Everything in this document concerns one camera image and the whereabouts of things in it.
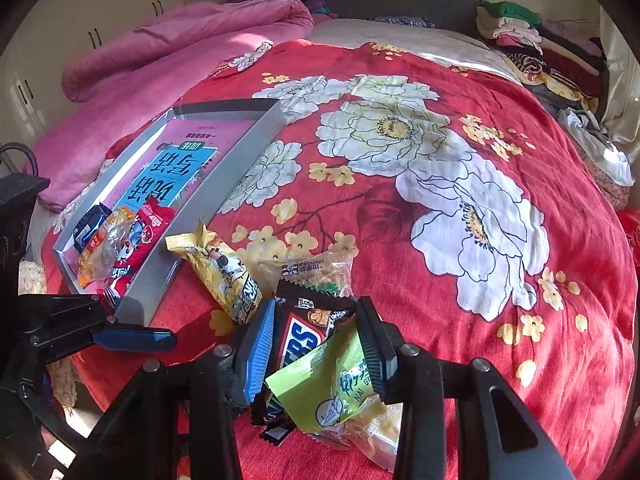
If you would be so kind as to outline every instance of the flower center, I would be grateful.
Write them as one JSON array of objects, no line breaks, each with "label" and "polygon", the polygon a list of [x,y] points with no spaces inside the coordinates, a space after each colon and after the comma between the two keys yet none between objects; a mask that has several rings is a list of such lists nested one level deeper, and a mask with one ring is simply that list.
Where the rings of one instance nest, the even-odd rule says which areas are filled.
[{"label": "flower center", "polygon": [[470,204],[463,203],[462,219],[466,224],[465,230],[472,234],[476,239],[475,242],[477,244],[487,246],[489,244],[489,238],[487,238],[486,233],[484,232],[484,227],[482,227],[482,221],[478,217],[476,208]]},{"label": "flower center", "polygon": [[378,121],[378,131],[385,137],[392,139],[406,139],[411,135],[411,125],[398,117],[386,116]]}]

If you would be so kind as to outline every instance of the white curtain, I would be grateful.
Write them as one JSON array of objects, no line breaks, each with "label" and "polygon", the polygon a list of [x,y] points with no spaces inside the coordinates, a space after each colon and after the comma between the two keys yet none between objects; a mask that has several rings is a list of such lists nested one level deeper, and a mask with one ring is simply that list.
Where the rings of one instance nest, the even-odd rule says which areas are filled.
[{"label": "white curtain", "polygon": [[609,67],[609,99],[600,124],[632,164],[640,155],[640,64],[604,9],[600,39]]}]

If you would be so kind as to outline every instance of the dark blue snack package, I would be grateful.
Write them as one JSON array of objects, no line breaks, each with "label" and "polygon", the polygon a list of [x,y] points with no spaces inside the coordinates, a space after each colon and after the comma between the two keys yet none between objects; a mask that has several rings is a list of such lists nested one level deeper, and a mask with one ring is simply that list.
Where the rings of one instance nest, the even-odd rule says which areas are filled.
[{"label": "dark blue snack package", "polygon": [[98,227],[102,225],[110,214],[111,209],[107,206],[104,204],[96,204],[89,209],[78,222],[78,225],[76,225],[74,229],[74,247],[79,253],[84,250],[84,247],[98,230]]}]

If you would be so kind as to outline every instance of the green folded cloth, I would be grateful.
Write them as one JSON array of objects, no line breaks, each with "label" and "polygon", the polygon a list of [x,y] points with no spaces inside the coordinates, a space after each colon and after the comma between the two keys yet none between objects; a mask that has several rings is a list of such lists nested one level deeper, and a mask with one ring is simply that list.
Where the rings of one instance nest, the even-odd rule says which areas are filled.
[{"label": "green folded cloth", "polygon": [[490,2],[484,3],[484,8],[489,11],[494,18],[516,18],[518,20],[525,20],[529,22],[532,27],[537,27],[540,24],[540,19],[527,7],[515,4],[513,2],[498,2],[492,4]]}]

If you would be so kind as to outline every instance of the red floral bedspread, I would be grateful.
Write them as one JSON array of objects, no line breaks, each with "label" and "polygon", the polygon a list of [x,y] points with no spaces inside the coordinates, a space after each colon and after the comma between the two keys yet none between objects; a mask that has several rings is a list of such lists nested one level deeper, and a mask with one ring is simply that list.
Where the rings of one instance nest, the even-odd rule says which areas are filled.
[{"label": "red floral bedspread", "polygon": [[[210,227],[249,261],[359,252],[357,295],[439,358],[493,362],[576,476],[596,478],[634,370],[637,282],[614,211],[558,124],[511,82],[384,44],[296,41],[246,65],[221,66],[181,101],[275,97],[289,121]],[[182,266],[154,319],[178,348],[160,358],[221,342],[221,319]],[[94,347],[75,362],[106,407],[147,358]],[[274,449],[246,416],[236,435],[248,479],[389,478],[299,432]]]}]

